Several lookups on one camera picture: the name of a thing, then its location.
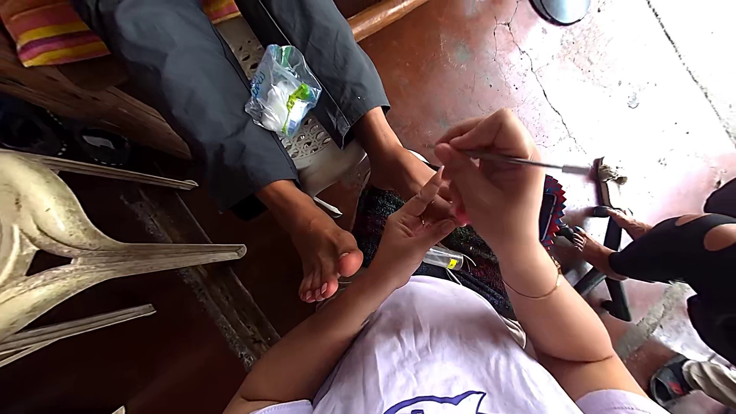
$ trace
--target white t-shirt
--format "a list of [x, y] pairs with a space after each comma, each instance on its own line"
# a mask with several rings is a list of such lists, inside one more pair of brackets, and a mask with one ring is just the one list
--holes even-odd
[[577, 404], [472, 290], [413, 276], [370, 317], [317, 393], [259, 414], [666, 413], [620, 390]]

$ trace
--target hand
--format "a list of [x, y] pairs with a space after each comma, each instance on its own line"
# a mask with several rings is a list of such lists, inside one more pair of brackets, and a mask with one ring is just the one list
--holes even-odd
[[544, 169], [498, 161], [478, 164], [459, 150], [485, 150], [539, 160], [531, 134], [508, 109], [469, 119], [438, 140], [435, 155], [450, 179], [453, 210], [496, 250], [539, 240]]
[[429, 249], [455, 229], [451, 219], [425, 216], [442, 184], [440, 169], [403, 207], [386, 219], [381, 243], [371, 262], [371, 269], [396, 283], [406, 284]]

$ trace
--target thin metal tool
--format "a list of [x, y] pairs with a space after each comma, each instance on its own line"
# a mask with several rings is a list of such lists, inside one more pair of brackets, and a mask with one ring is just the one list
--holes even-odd
[[[434, 147], [435, 146], [432, 144], [427, 145], [427, 148], [434, 148]], [[561, 169], [562, 172], [566, 172], [567, 174], [575, 174], [575, 175], [590, 174], [589, 166], [577, 166], [577, 165], [567, 165], [567, 164], [564, 164], [564, 165], [549, 164], [549, 163], [544, 163], [541, 161], [526, 160], [524, 158], [509, 157], [507, 155], [494, 154], [493, 152], [485, 152], [485, 151], [477, 151], [477, 150], [461, 150], [461, 151], [467, 154], [467, 156], [471, 158], [478, 158], [481, 160], [501, 161], [501, 162], [506, 162], [510, 164], [543, 166], [547, 168]]]

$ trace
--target black leggings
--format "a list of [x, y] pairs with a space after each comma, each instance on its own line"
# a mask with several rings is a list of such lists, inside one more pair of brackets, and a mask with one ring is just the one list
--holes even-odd
[[727, 277], [736, 269], [736, 245], [709, 251], [703, 246], [705, 234], [717, 225], [736, 223], [721, 214], [708, 214], [683, 225], [678, 217], [655, 225], [622, 251], [611, 254], [614, 272], [641, 281], [681, 281], [697, 293], [729, 297], [736, 293], [736, 278]]
[[710, 229], [736, 219], [708, 214], [683, 225], [676, 221], [665, 220], [612, 253], [611, 269], [641, 281], [689, 284], [698, 293], [687, 301], [693, 326], [710, 348], [736, 364], [736, 244], [717, 251], [703, 245]]

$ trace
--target dark cloth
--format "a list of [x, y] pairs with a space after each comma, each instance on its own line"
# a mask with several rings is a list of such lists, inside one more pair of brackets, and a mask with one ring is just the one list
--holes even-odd
[[611, 253], [611, 269], [641, 281], [689, 284], [697, 292], [687, 300], [693, 327], [710, 348], [736, 363], [736, 245], [717, 251], [703, 246], [710, 229], [736, 219], [709, 214], [676, 225], [677, 219], [655, 225], [621, 252]]
[[687, 299], [687, 314], [703, 342], [736, 364], [736, 306], [694, 295]]
[[[121, 59], [130, 79], [204, 164], [210, 194], [241, 218], [263, 211], [254, 193], [294, 180], [275, 135], [245, 113], [250, 83], [198, 0], [73, 0], [82, 19]], [[240, 1], [264, 45], [296, 46], [323, 87], [314, 110], [347, 145], [368, 110], [388, 109], [381, 79], [332, 0]]]
[[703, 211], [736, 217], [736, 178], [711, 193]]
[[611, 253], [609, 264], [619, 275], [641, 281], [681, 281], [714, 301], [732, 301], [736, 292], [736, 245], [709, 251], [705, 234], [717, 225], [736, 223], [721, 214], [708, 214], [683, 225], [677, 217], [655, 225], [622, 251]]

